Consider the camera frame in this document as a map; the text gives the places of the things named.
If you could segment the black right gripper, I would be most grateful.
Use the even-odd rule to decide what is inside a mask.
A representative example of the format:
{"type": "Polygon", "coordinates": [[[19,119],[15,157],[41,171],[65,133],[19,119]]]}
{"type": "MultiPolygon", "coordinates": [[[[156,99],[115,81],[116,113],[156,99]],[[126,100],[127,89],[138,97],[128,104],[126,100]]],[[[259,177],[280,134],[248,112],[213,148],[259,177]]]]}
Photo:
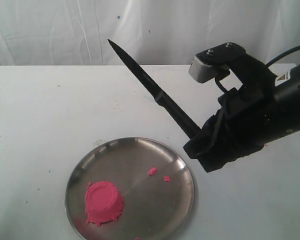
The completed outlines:
{"type": "Polygon", "coordinates": [[[202,128],[187,120],[182,130],[184,151],[207,173],[300,131],[300,64],[280,76],[267,70],[224,99],[202,128]]]}

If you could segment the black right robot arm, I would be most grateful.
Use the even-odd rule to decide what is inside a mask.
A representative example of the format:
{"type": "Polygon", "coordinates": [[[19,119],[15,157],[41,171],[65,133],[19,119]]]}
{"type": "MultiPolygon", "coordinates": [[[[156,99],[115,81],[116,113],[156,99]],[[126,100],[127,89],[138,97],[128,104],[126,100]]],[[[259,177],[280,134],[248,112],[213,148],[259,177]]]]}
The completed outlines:
{"type": "Polygon", "coordinates": [[[300,64],[279,76],[267,70],[218,102],[221,108],[183,147],[207,173],[300,131],[300,64]]]}

